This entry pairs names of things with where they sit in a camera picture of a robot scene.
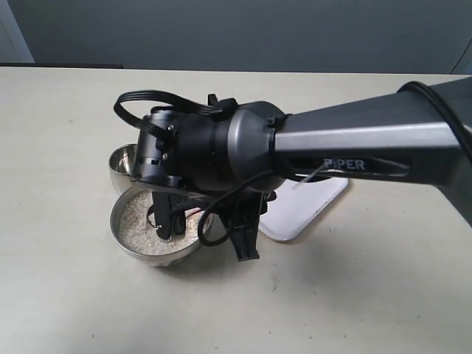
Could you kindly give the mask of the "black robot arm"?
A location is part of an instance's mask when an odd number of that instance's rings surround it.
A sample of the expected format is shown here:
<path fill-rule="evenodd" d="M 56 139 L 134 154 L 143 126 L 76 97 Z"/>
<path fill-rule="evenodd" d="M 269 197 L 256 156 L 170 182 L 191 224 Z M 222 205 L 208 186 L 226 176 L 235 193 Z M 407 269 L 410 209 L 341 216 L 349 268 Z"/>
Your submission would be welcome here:
<path fill-rule="evenodd" d="M 256 260 L 260 216 L 284 181 L 342 177 L 436 187 L 471 219 L 471 79 L 403 84 L 395 93 L 287 114 L 272 103 L 165 91 L 121 94 L 138 129 L 131 178 L 158 202 L 168 239 L 185 204 L 220 217 L 239 261 Z"/>

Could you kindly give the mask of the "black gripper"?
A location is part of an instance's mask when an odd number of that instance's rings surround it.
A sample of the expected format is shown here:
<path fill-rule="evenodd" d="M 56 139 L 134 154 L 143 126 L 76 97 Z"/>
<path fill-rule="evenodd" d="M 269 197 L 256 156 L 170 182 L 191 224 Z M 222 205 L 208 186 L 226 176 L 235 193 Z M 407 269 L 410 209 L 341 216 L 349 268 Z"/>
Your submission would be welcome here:
<path fill-rule="evenodd" d="M 151 222 L 156 233 L 162 240 L 169 240 L 173 235 L 182 235 L 185 230 L 184 218 L 188 209 L 199 208 L 203 211 L 203 219 L 217 215 L 224 227 L 225 234 L 217 240 L 209 240 L 204 226 L 198 226 L 197 233 L 200 243 L 215 247 L 230 240 L 239 261 L 257 260 L 257 233 L 260 216 L 268 211 L 268 203 L 277 197 L 275 191 L 246 192 L 238 191 L 221 202 L 208 198 L 198 200 L 183 195 L 163 192 L 152 192 L 150 211 L 153 213 Z"/>

